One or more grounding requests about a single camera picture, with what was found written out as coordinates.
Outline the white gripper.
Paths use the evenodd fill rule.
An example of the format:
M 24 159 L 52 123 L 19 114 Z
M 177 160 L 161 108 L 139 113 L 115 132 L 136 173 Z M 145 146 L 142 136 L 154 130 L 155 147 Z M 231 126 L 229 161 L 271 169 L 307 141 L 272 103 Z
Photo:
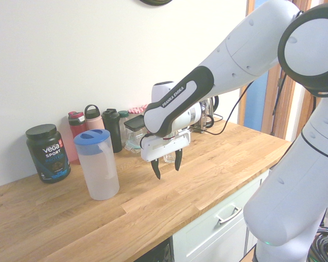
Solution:
M 183 130 L 171 139 L 164 139 L 155 135 L 143 138 L 141 142 L 141 158 L 146 162 L 151 162 L 152 169 L 156 177 L 160 180 L 161 173 L 159 169 L 158 158 L 175 152 L 175 170 L 179 171 L 183 149 L 190 144 L 191 133 L 189 130 Z

